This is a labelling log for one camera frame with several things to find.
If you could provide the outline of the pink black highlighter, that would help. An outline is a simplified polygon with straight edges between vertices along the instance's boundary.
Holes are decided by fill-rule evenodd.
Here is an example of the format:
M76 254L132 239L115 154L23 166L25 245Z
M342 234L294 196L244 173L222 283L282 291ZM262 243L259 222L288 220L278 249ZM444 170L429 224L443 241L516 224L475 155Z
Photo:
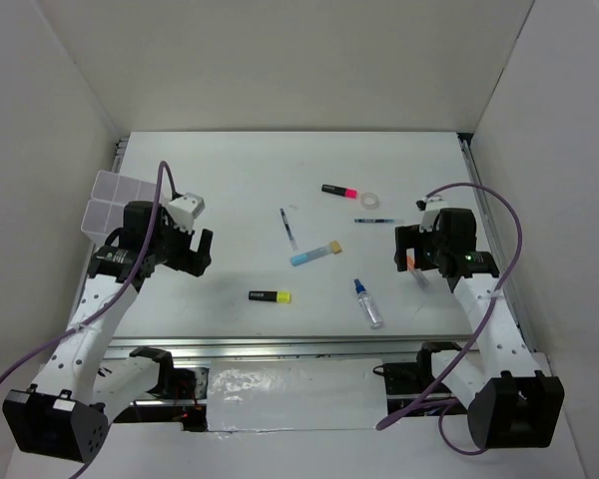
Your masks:
M344 198L348 198L348 199L356 199L357 198L357 190L345 188L345 187L324 184L321 186L321 191L323 193L340 196L340 197L344 197Z

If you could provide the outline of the blue cap spray bottle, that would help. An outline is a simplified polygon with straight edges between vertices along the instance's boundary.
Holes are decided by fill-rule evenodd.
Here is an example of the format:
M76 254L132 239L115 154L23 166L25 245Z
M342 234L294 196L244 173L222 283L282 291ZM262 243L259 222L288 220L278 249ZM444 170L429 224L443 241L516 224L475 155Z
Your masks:
M368 321L369 326L372 329L382 328L383 319L371 295L358 278L356 278L353 283L359 306L365 319Z

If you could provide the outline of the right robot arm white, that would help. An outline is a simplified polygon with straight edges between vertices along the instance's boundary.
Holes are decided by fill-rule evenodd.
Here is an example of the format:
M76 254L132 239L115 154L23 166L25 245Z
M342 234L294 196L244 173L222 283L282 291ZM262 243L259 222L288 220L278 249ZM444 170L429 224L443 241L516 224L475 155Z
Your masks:
M411 251L414 266L436 270L464 310L482 364L459 351L429 346L415 378L427 391L443 385L467 412L479 449L546 448L565 397L561 381L547 376L529 352L497 282L492 254L476 247L477 222L469 209L420 202L422 220L395 230L398 267Z

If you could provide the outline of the blue pen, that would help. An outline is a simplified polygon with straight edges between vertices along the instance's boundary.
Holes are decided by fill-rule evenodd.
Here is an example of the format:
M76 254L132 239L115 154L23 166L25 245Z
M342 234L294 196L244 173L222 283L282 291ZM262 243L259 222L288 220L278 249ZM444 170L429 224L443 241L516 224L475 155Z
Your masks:
M402 225L403 220L401 219L385 219L385 218L356 218L353 220L355 224L367 224L367 225Z
M299 250L296 238L295 238L295 236L293 234L293 231L291 229L291 225L289 223L289 219L288 219L288 216L287 216L285 210L284 209L280 209L280 214L281 214L281 217L282 217L282 220L283 220L283 223L284 223L284 227L285 227L285 230L286 230L286 233L287 233L287 236L288 236L288 239L290 241L292 249L293 250Z

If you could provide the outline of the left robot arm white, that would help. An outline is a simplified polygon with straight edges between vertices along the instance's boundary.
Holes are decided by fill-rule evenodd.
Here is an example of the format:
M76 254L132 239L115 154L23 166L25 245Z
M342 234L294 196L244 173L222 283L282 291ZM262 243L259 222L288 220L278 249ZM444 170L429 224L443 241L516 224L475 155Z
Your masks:
M170 352L135 348L120 364L103 365L118 325L156 267L199 277L211 263L213 234L191 248L201 197L175 195L164 205L132 201L122 223L92 255L80 304L47 364L24 390L11 390L2 410L18 448L83 464L98 454L110 425L144 394L174 392Z

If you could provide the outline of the yellow black highlighter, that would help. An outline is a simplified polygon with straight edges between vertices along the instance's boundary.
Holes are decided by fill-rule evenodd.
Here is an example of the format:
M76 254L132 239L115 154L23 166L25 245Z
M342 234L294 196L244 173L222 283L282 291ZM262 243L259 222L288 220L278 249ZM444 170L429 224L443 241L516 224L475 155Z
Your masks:
M252 301L290 303L292 294L288 291L251 290L248 294L248 299Z

